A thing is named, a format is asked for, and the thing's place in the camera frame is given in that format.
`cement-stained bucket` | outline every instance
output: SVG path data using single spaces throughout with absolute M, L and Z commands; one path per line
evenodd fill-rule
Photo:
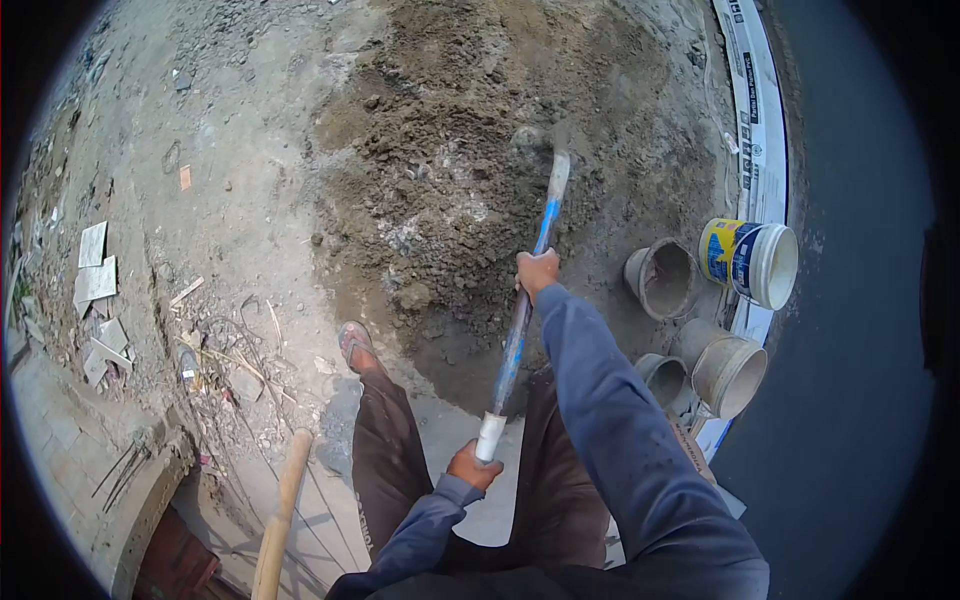
M 697 265 L 672 237 L 634 252 L 623 265 L 623 280 L 656 321 L 681 316 L 693 296 Z
M 690 378 L 686 376 L 684 361 L 676 356 L 661 356 L 650 352 L 636 360 L 634 370 L 664 410 L 690 388 Z
M 670 354 L 684 361 L 693 390 L 720 419 L 740 414 L 767 371 L 767 351 L 760 344 L 703 319 L 680 329 Z

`brown pants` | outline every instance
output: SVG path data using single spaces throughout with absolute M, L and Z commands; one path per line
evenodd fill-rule
M 364 540 L 375 560 L 414 502 L 432 493 L 433 484 L 403 388 L 380 373 L 360 381 L 364 394 L 353 431 L 353 486 Z M 610 513 L 570 443 L 552 372 L 535 375 L 529 398 L 510 540 L 491 548 L 450 532 L 438 571 L 498 571 L 528 564 L 603 567 Z

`white bucket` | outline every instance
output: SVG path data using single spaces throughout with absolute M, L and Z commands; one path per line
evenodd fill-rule
M 697 265 L 672 237 L 634 252 L 623 265 L 623 279 L 643 310 L 657 321 L 681 316 L 690 302 Z
M 684 361 L 694 391 L 720 419 L 740 414 L 767 371 L 767 351 L 760 344 L 703 319 L 681 328 L 670 354 Z
M 634 370 L 664 410 L 681 394 L 690 391 L 686 366 L 684 361 L 676 356 L 661 356 L 652 352 L 644 354 L 634 363 Z
M 700 236 L 704 275 L 771 310 L 790 299 L 800 250 L 793 229 L 779 223 L 711 219 Z

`hand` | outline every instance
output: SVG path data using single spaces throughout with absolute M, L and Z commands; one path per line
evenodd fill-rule
M 521 252 L 516 256 L 516 288 L 527 291 L 530 303 L 537 303 L 537 294 L 557 282 L 557 273 L 560 271 L 560 257 L 551 248 L 540 256 L 533 256 L 529 252 Z
M 460 477 L 480 492 L 486 492 L 490 484 L 493 483 L 493 478 L 503 472 L 503 463 L 492 461 L 488 465 L 484 465 L 477 460 L 476 449 L 477 441 L 475 439 L 467 442 L 467 445 L 457 450 L 457 453 L 450 459 L 450 465 L 446 468 L 446 472 Z

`blue long sleeve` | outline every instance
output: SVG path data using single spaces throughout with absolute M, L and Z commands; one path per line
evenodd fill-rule
M 460 477 L 442 474 L 433 493 L 414 503 L 370 569 L 344 575 L 327 597 L 365 598 L 378 589 L 431 570 L 444 555 L 450 530 L 467 515 L 464 508 L 483 497 L 483 492 Z
M 769 566 L 597 310 L 559 283 L 537 294 L 536 308 L 564 426 L 623 540 L 623 574 L 672 597 L 766 597 Z

